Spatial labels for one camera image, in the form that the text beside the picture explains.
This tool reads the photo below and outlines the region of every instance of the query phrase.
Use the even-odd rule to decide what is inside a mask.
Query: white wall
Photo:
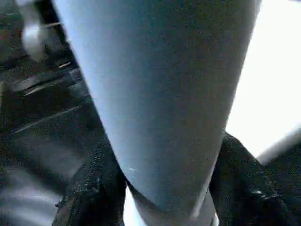
[[[263,0],[227,131],[259,156],[301,127],[301,2]]]

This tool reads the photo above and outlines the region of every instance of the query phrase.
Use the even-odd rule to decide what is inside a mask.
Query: metal rod
[[[198,214],[255,0],[53,0],[121,169],[161,211]]]

